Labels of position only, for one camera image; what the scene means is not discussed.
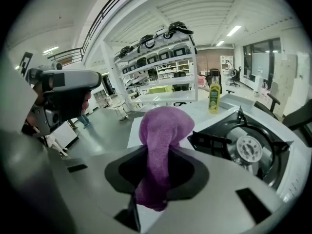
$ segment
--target green object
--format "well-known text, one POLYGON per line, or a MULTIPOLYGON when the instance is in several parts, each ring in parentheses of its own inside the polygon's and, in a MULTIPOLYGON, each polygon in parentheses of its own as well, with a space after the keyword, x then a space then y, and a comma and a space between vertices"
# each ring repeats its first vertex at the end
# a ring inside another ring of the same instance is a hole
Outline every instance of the green object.
POLYGON ((149 90, 149 94, 157 94, 157 93, 165 93, 165 92, 172 92, 172 86, 166 85, 166 86, 152 87, 149 90))
POLYGON ((212 77, 212 83, 210 85, 209 95, 209 113, 217 114, 220 102, 220 90, 219 76, 212 77))

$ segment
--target gray floor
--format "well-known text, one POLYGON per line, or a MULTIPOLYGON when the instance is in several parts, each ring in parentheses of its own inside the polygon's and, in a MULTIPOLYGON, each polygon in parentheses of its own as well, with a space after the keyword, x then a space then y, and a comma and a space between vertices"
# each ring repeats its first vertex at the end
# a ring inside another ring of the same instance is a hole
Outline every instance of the gray floor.
POLYGON ((83 128, 77 121, 75 130, 79 134, 77 140, 68 148, 68 158, 85 158, 102 153, 116 152, 127 148, 132 122, 144 113, 135 112, 125 122, 120 122, 112 109, 96 109, 88 115, 91 125, 83 128))

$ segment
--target handle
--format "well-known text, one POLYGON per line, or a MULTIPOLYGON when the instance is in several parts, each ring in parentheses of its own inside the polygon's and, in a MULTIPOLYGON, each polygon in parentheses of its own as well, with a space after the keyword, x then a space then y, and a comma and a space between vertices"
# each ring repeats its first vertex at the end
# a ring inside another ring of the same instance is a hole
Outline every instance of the handle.
POLYGON ((81 115, 82 104, 89 88, 73 89, 64 92, 47 94, 48 102, 59 111, 60 121, 66 121, 81 115))

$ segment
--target floor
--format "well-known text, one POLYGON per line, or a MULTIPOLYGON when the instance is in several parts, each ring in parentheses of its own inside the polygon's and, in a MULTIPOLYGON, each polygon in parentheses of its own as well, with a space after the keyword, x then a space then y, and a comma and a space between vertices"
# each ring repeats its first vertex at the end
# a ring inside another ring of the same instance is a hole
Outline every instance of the floor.
MULTIPOLYGON (((227 89, 234 91, 236 96, 261 101, 261 97, 255 97, 253 91, 243 84, 237 87, 223 84, 223 94, 227 89)), ((198 90, 198 100, 206 99, 208 96, 207 91, 198 90)), ((88 115, 92 123, 90 126, 84 129, 82 123, 79 121, 75 123, 78 127, 75 131, 79 134, 79 140, 68 149, 68 158, 85 158, 126 149, 134 118, 142 117, 148 108, 146 106, 143 110, 136 108, 141 112, 133 112, 125 122, 118 120, 120 116, 116 115, 113 108, 96 109, 88 115)))

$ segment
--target whiteboard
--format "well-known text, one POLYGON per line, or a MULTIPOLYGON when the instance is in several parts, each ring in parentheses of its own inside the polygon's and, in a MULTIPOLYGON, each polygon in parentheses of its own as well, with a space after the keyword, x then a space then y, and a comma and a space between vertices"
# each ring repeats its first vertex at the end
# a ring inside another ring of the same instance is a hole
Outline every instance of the whiteboard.
POLYGON ((253 76, 260 76, 265 80, 269 79, 269 65, 270 54, 269 53, 256 53, 253 54, 253 76))

